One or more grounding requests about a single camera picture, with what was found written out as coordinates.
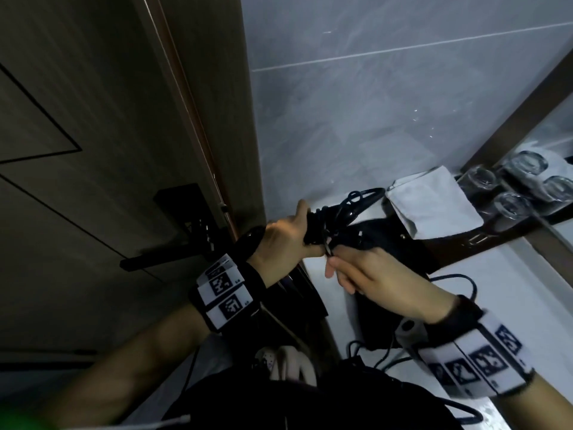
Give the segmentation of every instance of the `white cable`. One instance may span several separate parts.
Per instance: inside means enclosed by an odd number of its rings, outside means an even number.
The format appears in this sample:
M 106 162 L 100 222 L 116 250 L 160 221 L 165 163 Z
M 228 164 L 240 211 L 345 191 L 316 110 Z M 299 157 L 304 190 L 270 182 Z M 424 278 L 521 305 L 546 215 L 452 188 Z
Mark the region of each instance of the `white cable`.
M 179 418 L 172 418 L 170 420 L 158 421 L 151 424 L 132 424 L 127 426 L 103 426 L 103 427 L 75 427 L 68 428 L 67 430 L 155 430 L 161 427 L 178 426 L 191 422 L 191 415 L 182 415 Z

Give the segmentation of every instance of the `human hand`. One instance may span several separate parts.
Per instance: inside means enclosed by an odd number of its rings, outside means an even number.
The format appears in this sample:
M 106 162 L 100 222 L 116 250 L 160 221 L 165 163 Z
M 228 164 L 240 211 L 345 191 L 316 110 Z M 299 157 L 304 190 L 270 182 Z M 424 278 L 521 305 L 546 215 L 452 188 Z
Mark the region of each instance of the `human hand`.
M 296 206 L 296 215 L 267 225 L 257 250 L 247 262 L 261 275 L 266 287 L 285 277 L 303 258 L 324 255 L 324 246 L 305 245 L 306 214 L 304 200 Z
M 381 248 L 359 251 L 339 245 L 326 262 L 326 277 L 336 271 L 338 283 L 350 294 L 357 290 L 383 308 L 403 317 L 438 323 L 457 297 L 415 274 Z

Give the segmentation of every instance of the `glass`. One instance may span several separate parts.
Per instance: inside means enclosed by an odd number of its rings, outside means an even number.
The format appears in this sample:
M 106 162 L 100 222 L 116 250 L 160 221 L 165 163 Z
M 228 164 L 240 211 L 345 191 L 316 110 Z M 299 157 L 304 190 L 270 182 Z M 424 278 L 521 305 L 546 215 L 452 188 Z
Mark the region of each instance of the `glass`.
M 535 209 L 541 216 L 550 216 L 573 202 L 573 180 L 564 176 L 551 176 L 541 186 L 546 202 L 537 202 Z
M 483 217 L 483 227 L 479 233 L 469 238 L 467 242 L 469 246 L 497 237 L 524 221 L 531 216 L 532 207 L 525 196 L 505 191 L 478 212 Z
M 483 165 L 470 167 L 460 179 L 458 185 L 466 197 L 471 200 L 476 195 L 492 191 L 498 184 L 497 176 Z
M 506 160 L 503 167 L 519 180 L 524 180 L 547 170 L 549 163 L 537 152 L 521 151 Z

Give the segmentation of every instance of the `marble wall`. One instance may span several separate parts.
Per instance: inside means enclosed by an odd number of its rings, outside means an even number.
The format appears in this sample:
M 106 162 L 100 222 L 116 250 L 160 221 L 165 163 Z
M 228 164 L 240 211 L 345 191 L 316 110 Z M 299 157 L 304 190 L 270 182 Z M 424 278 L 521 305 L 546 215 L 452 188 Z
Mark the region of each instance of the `marble wall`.
M 573 46 L 573 0 L 242 0 L 268 219 L 463 165 Z

